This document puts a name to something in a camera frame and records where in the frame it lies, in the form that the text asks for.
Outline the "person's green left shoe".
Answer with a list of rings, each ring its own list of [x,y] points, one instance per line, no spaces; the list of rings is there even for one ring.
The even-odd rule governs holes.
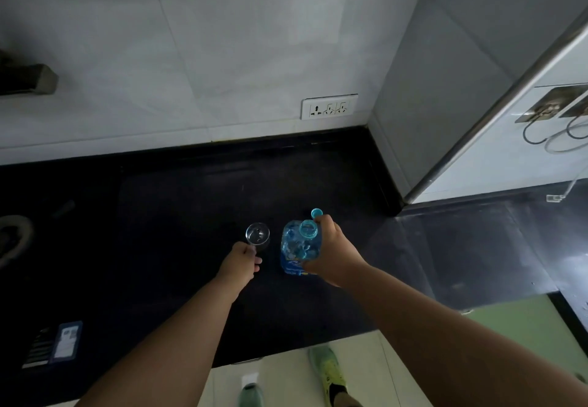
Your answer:
[[[265,407],[263,392],[257,383],[249,383],[242,388],[238,407]]]

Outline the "blue plastic water bottle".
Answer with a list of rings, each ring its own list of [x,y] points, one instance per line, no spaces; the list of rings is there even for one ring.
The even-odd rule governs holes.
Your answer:
[[[320,254],[321,228],[313,219],[291,220],[282,231],[281,267],[288,275],[308,276],[303,263],[315,260]]]

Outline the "blue label sticker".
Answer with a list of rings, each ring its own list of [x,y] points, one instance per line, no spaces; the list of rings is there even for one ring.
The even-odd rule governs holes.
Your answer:
[[[83,321],[74,321],[40,329],[28,347],[21,369],[75,360],[83,326]]]

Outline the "white wall socket panel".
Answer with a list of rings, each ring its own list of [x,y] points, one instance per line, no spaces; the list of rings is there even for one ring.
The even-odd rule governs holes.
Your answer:
[[[351,94],[304,99],[300,119],[304,121],[351,115],[355,111],[358,97],[358,94]]]

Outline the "metal adhesive wall hook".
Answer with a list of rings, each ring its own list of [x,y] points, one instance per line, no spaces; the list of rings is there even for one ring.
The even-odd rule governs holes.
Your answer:
[[[588,147],[588,93],[566,110],[560,118],[568,119],[568,122],[564,129],[548,137],[544,146],[545,152],[550,155],[564,155]],[[563,149],[556,149],[554,146],[560,138],[576,143]]]
[[[560,115],[561,118],[577,118],[588,115],[588,84],[560,85],[552,87],[533,104],[525,113],[520,115],[515,123],[524,123],[522,138],[529,145],[541,145],[548,141],[531,141],[527,130],[534,123],[547,121]]]

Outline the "metal wall fixture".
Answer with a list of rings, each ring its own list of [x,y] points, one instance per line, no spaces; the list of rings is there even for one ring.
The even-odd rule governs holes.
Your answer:
[[[0,97],[51,95],[58,83],[59,76],[48,65],[21,65],[0,50]]]

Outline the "clear drinking glass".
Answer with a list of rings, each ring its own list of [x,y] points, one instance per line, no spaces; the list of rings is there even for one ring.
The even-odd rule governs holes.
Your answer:
[[[270,230],[261,222],[255,222],[248,226],[245,233],[246,241],[255,248],[256,252],[264,251],[270,242]]]

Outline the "person's green right shoe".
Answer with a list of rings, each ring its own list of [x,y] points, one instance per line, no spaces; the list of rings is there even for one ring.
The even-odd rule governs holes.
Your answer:
[[[335,407],[338,395],[348,395],[348,386],[336,354],[328,344],[317,345],[308,349],[308,358],[322,385],[327,407]]]

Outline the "person's right forearm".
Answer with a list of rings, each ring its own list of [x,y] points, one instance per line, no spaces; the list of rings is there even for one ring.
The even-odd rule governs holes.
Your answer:
[[[588,407],[588,386],[367,263],[333,282],[364,308],[434,407]]]

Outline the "person's left hand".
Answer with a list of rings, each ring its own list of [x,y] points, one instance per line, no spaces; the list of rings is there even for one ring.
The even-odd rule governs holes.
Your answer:
[[[236,242],[224,258],[216,278],[241,291],[254,277],[247,276],[247,245]]]

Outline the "person's right hand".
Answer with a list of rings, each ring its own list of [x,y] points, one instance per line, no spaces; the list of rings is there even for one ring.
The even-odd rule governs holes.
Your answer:
[[[319,256],[327,260],[327,274],[313,275],[342,288],[349,276],[367,263],[330,215],[322,215],[314,221],[321,228],[322,243]]]

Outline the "person's left forearm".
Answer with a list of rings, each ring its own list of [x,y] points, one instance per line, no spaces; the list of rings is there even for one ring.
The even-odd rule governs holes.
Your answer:
[[[213,278],[108,370],[76,407],[197,407],[231,306],[251,279]]]

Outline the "person's green shoe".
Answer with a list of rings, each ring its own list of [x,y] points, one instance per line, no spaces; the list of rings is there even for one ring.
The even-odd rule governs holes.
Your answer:
[[[348,395],[348,386],[336,354],[328,344],[317,345],[308,349],[308,358],[322,385],[327,407],[335,407],[338,395]]]
[[[249,383],[242,388],[238,407],[265,407],[263,392],[257,383]]]

